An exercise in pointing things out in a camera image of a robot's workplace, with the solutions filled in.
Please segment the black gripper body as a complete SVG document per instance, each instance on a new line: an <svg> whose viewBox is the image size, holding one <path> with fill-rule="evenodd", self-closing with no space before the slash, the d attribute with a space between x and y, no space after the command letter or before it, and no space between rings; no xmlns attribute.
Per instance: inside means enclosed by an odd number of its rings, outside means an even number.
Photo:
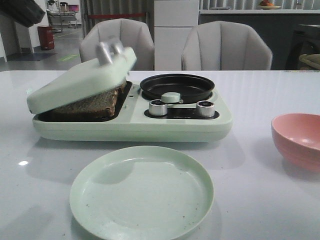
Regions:
<svg viewBox="0 0 320 240"><path fill-rule="evenodd" d="M34 0L0 0L0 14L27 28L40 23L45 13Z"/></svg>

